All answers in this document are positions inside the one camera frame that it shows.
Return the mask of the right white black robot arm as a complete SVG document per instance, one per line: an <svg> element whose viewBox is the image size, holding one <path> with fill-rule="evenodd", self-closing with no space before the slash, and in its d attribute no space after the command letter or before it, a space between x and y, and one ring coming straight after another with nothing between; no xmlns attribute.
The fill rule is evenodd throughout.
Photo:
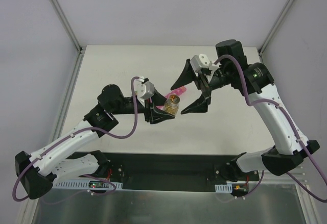
<svg viewBox="0 0 327 224"><path fill-rule="evenodd" d="M171 89L195 83L201 96L182 110L182 114L206 113L212 91L230 85L255 107L274 141L274 146L255 153L241 153L219 168L222 178L236 182L251 171L267 170L281 176L299 166L320 145L310 140L296 126L285 108L274 79L262 63L248 64L241 42L230 39L215 46L218 59L207 55L187 59L184 69Z"/></svg>

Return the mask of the clear bottle with yellow pills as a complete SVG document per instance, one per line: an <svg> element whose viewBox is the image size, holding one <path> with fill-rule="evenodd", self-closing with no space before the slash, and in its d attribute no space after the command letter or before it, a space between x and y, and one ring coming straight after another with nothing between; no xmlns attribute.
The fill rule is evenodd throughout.
<svg viewBox="0 0 327 224"><path fill-rule="evenodd" d="M179 103L178 104L173 104L171 103L168 98L167 101L165 102L163 106L163 110L167 113L170 113L172 115L176 115L179 109Z"/></svg>

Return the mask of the pink weekly pill organizer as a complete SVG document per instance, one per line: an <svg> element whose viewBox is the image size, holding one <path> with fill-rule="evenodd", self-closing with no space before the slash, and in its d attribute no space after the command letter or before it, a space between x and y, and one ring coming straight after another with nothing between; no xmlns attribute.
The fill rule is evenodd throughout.
<svg viewBox="0 0 327 224"><path fill-rule="evenodd" d="M168 93L167 95L165 95L166 98L168 98L170 95L177 95L177 96L181 96L182 94L184 94L187 91L187 88L182 86L179 87L177 89L172 90L170 93Z"/></svg>

